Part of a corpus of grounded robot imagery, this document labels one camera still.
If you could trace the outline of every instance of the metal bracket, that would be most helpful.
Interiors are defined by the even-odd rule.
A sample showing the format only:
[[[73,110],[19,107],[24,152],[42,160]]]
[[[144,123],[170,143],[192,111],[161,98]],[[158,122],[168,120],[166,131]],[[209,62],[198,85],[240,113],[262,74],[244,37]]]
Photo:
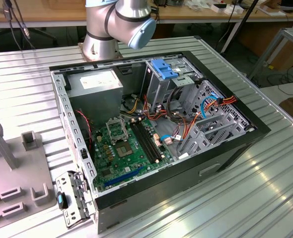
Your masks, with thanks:
[[[67,198],[68,208],[63,209],[68,229],[89,219],[96,209],[82,173],[66,172],[56,178],[58,191]]]

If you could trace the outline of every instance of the red wire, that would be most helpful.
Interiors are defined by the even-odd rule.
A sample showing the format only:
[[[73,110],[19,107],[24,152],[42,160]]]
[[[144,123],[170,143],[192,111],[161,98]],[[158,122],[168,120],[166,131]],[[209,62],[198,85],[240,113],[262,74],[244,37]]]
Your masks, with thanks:
[[[89,150],[91,150],[91,129],[90,129],[90,125],[89,125],[89,120],[88,118],[80,111],[77,111],[77,113],[79,113],[80,115],[82,115],[82,117],[86,120],[87,122],[87,126],[88,126],[88,131],[89,131]]]

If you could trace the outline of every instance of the connector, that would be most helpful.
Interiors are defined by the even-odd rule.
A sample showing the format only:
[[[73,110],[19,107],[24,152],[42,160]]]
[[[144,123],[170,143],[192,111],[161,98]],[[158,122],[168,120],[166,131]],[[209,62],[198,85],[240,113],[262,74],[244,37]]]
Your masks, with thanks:
[[[221,105],[223,103],[224,99],[223,98],[217,98],[216,102],[218,105]]]

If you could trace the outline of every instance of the blue pcie slot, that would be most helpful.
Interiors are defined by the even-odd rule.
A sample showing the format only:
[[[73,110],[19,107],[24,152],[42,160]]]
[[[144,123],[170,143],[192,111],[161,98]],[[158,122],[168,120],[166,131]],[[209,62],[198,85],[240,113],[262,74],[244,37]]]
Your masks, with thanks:
[[[115,183],[121,182],[121,181],[123,181],[123,180],[125,180],[125,179],[128,179],[128,178],[131,178],[131,177],[133,177],[133,176],[138,175],[138,174],[139,174],[139,171],[140,171],[142,168],[143,168],[143,166],[140,167],[140,168],[138,168],[137,170],[134,170],[134,171],[129,172],[129,173],[125,174],[125,175],[121,175],[120,177],[117,177],[117,178],[114,178],[114,179],[112,179],[112,180],[110,180],[110,181],[105,182],[105,187],[106,187],[106,186],[113,185],[113,184],[115,184]]]

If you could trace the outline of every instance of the chip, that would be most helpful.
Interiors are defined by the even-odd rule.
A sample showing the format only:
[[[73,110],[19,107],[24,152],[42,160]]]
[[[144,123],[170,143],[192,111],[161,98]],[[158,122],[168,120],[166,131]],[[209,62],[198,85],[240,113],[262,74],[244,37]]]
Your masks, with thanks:
[[[116,148],[120,158],[125,157],[127,155],[131,155],[133,153],[131,146],[127,141],[117,143],[115,145],[115,148]]]
[[[110,169],[107,169],[107,170],[102,171],[101,173],[104,177],[106,177],[111,174],[111,171],[110,171]]]

